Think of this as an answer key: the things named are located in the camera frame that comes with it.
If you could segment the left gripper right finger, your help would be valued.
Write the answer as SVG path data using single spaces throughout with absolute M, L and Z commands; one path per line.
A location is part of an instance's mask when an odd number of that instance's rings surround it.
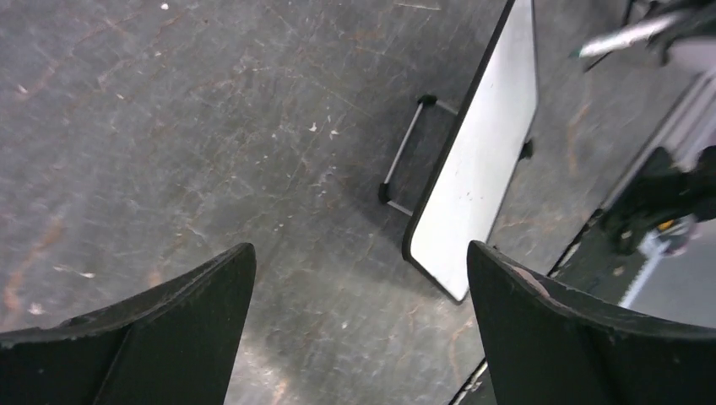
M 612 305 L 479 241 L 467 273 L 498 403 L 714 403 L 712 328 Z

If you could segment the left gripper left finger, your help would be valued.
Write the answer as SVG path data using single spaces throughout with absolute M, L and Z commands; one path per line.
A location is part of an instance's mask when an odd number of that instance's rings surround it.
M 2 403 L 223 403 L 256 268 L 241 243 L 114 305 L 3 333 Z

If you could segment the small whiteboard with stand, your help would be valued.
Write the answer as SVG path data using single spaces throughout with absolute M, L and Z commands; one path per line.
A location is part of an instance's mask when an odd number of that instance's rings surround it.
M 534 4 L 506 2 L 458 109 L 433 94 L 415 114 L 378 187 L 380 203 L 409 217 L 402 257 L 456 302 L 469 292 L 467 248 L 488 241 L 518 162 L 533 154 L 539 104 Z M 421 112 L 438 107 L 454 123 L 414 208 L 390 197 L 390 183 Z

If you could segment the green whiteboard marker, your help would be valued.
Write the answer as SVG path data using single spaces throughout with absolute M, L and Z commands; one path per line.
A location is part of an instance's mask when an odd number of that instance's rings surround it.
M 635 24 L 629 24 L 618 30 L 597 35 L 571 51 L 569 57 L 598 57 L 612 51 L 626 49 L 662 33 L 676 22 L 684 19 L 688 14 L 688 10 L 665 13 L 643 19 Z

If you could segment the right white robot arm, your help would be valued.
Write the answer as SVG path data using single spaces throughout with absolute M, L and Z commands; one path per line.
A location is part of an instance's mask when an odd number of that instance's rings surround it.
M 681 12 L 682 18 L 649 38 L 662 64 L 675 61 L 715 78 L 715 3 L 669 1 L 654 10 L 655 17 Z M 689 217 L 694 224 L 715 217 L 715 104 L 691 108 L 674 129 L 692 143 L 689 168 L 663 175 L 643 175 L 625 189 L 610 210 L 605 229 L 621 254 L 633 253 L 640 240 L 662 224 Z

